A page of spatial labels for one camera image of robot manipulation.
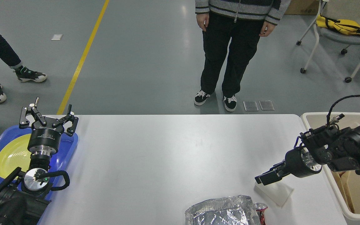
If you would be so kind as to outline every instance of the white bin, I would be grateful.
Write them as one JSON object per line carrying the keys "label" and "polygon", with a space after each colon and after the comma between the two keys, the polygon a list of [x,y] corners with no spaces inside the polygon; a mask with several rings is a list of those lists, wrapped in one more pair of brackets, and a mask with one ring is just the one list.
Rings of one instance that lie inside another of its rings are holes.
{"label": "white bin", "polygon": [[[337,123],[340,129],[345,127],[355,128],[360,125],[360,113],[342,113],[345,115],[345,117]],[[328,112],[307,112],[301,116],[301,119],[305,125],[306,130],[309,128],[315,129],[326,124],[327,114]],[[332,112],[330,119],[339,114],[341,114],[341,112]],[[339,178],[337,175],[333,175],[332,171],[326,165],[323,166],[323,170],[326,173],[326,176],[345,217],[351,220],[360,220],[360,175],[356,175],[354,171],[349,171],[346,172],[345,175],[342,175],[341,178]],[[346,188],[339,188],[337,183],[342,183]],[[350,196],[350,202],[353,205],[355,213],[352,213],[348,208],[347,203],[344,200],[346,196]]]}

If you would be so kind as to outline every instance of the grey chair seat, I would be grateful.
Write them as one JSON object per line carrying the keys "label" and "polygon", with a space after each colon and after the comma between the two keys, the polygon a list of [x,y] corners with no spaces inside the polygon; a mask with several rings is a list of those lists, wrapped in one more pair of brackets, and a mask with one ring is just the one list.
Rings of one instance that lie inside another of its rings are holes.
{"label": "grey chair seat", "polygon": [[360,45],[359,36],[342,34],[338,31],[334,31],[324,27],[319,27],[319,31],[324,37],[330,40],[343,44]]}

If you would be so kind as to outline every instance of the yellow floor line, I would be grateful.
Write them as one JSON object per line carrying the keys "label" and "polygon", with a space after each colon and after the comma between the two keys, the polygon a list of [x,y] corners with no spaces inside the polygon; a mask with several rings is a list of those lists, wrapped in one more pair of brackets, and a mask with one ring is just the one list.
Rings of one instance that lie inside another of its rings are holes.
{"label": "yellow floor line", "polygon": [[83,55],[81,56],[81,59],[79,61],[79,64],[77,65],[76,71],[73,74],[72,81],[70,81],[69,87],[66,90],[66,94],[63,97],[63,100],[62,100],[62,102],[61,102],[61,104],[59,106],[59,109],[57,110],[57,113],[56,113],[57,115],[62,115],[63,114],[63,111],[64,111],[64,109],[66,107],[66,104],[69,101],[70,94],[72,93],[74,85],[76,84],[77,78],[78,78],[78,76],[80,74],[81,68],[83,67],[84,61],[86,60],[88,51],[90,50],[91,44],[93,43],[95,34],[97,33],[98,27],[100,26],[101,20],[102,20],[102,18],[104,16],[104,13],[105,13],[106,7],[108,6],[108,3],[109,3],[109,0],[105,0],[105,4],[102,7],[102,10],[101,10],[101,13],[100,13],[100,15],[99,15],[99,17],[97,19],[97,22],[95,23],[94,29],[92,30],[92,33],[91,33],[90,38],[89,38],[89,40],[87,42],[86,48],[84,49]]}

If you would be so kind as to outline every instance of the aluminum foil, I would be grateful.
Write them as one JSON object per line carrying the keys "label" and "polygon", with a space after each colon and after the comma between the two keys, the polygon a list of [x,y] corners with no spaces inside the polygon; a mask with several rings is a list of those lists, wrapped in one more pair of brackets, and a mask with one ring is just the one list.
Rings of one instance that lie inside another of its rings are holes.
{"label": "aluminum foil", "polygon": [[246,195],[209,199],[185,214],[186,225],[260,225],[253,201]]}

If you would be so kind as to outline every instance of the shoe sole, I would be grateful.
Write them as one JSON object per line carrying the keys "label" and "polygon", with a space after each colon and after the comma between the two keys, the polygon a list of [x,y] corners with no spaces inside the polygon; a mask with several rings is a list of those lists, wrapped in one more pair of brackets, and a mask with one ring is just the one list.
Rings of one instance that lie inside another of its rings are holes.
{"label": "shoe sole", "polygon": [[5,93],[2,95],[2,97],[0,96],[0,99],[1,99],[0,104],[3,103],[4,101],[6,101],[6,95],[5,95]]}
{"label": "shoe sole", "polygon": [[195,105],[198,105],[198,106],[203,105],[205,102],[206,102],[206,99],[205,99],[205,101],[203,101],[203,102],[197,102],[197,101],[195,101],[195,99],[194,99],[194,104],[195,104]]}
{"label": "shoe sole", "polygon": [[234,108],[228,108],[227,106],[226,106],[226,104],[224,104],[224,108],[226,108],[226,110],[228,111],[228,112],[234,112],[235,110],[236,110],[236,107],[234,107]]}
{"label": "shoe sole", "polygon": [[18,78],[20,82],[27,82],[27,81],[34,81],[36,83],[43,82],[47,79],[47,75],[44,76],[44,78],[37,78],[37,79],[28,79],[28,78]]}

